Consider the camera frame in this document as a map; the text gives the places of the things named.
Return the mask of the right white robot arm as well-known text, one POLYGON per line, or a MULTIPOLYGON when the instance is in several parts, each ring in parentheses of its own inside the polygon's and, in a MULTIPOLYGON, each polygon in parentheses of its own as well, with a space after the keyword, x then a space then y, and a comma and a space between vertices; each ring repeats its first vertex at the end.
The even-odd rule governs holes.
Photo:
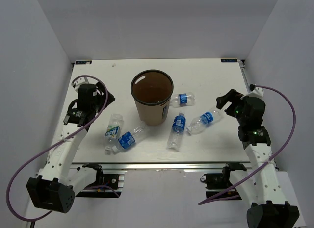
POLYGON ((243 165, 230 164, 224 168, 221 181, 227 188, 235 187, 248 204, 248 227, 292 228, 300 212, 297 206, 289 204, 277 178, 270 136, 262 124, 266 108, 262 97, 261 88, 246 95, 231 89, 216 99, 218 109, 230 102, 225 112, 239 123, 238 137, 253 170, 249 176, 243 165))

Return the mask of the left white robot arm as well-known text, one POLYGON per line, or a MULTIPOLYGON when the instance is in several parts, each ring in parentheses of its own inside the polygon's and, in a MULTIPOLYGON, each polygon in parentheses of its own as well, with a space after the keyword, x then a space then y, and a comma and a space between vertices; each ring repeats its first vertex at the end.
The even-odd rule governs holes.
POLYGON ((26 188, 36 208, 67 213, 75 196, 86 187, 99 188, 105 184, 102 167, 84 164, 69 176, 76 152, 89 129, 84 128, 102 107, 114 102, 112 94, 96 84, 75 85, 78 98, 73 100, 63 120, 61 144, 54 148, 48 162, 36 178, 29 178, 26 188))

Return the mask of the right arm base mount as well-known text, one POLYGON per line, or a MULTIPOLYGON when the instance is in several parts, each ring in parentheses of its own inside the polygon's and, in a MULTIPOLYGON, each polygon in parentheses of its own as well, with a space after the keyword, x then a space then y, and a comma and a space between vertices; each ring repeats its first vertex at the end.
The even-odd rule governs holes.
POLYGON ((230 172, 242 170, 247 171, 241 163, 227 163, 221 173, 207 173, 200 177, 200 182, 206 185, 206 197, 209 198, 218 192, 232 186, 229 181, 230 172))

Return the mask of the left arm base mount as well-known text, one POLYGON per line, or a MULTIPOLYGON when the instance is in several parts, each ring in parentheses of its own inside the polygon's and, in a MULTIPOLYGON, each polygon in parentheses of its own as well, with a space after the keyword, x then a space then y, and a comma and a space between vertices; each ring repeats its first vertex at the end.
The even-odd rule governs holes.
POLYGON ((96 181, 79 192, 78 198, 117 198, 124 186, 125 173, 115 170, 97 170, 96 181))

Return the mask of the green label crushed bottle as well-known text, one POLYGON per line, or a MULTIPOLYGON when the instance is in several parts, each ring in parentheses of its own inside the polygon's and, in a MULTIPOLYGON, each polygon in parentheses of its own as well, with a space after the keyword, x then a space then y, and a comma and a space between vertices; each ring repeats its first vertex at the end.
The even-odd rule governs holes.
POLYGON ((116 153, 113 147, 117 144, 118 138, 120 137, 121 128, 123 127, 124 120, 120 114, 112 114, 107 126, 107 130, 104 136, 104 147, 105 154, 110 155, 116 153))

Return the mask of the blue label bottle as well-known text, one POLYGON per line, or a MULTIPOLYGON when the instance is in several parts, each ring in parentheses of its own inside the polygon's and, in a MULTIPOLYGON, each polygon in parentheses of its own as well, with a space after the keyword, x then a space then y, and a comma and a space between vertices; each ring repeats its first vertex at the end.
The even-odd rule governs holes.
POLYGON ((186 124, 186 117, 183 111, 180 111, 179 114, 174 118, 170 135, 167 142, 167 148, 171 150, 178 151, 183 138, 183 133, 186 124))
POLYGON ((192 92, 176 94, 171 97, 170 106, 174 108, 184 106, 194 106, 196 103, 195 95, 192 92))
POLYGON ((144 121, 141 121, 140 125, 135 129, 125 132, 118 138, 117 143, 112 147, 113 153, 126 152, 141 143, 148 137, 149 130, 148 125, 144 121))
POLYGON ((204 114, 194 118, 189 126, 186 127, 189 135, 197 135, 205 131, 211 125, 221 121, 224 118, 222 110, 212 108, 204 114))

